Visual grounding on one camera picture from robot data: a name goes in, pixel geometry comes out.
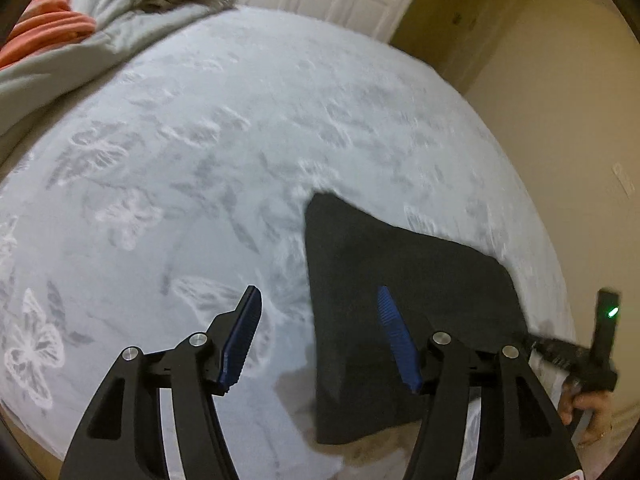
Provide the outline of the person's right hand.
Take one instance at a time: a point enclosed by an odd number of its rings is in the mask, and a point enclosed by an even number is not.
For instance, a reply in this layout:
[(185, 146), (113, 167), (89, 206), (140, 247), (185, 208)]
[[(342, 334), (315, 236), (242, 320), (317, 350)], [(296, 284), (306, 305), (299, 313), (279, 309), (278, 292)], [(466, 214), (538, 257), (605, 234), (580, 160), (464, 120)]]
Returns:
[(588, 446), (601, 440), (612, 428), (612, 393), (606, 390), (586, 391), (575, 379), (567, 377), (562, 385), (558, 413), (564, 426), (574, 416), (590, 414), (589, 422), (572, 437), (576, 446)]

